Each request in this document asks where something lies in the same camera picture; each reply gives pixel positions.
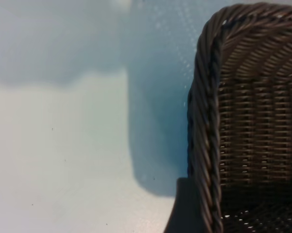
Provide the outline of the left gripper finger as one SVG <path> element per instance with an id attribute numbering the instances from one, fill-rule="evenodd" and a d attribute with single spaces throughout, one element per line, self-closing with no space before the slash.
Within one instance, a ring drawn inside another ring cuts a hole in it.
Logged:
<path id="1" fill-rule="evenodd" d="M 192 178 L 177 180 L 176 196 L 165 233 L 203 233 L 199 190 Z"/>

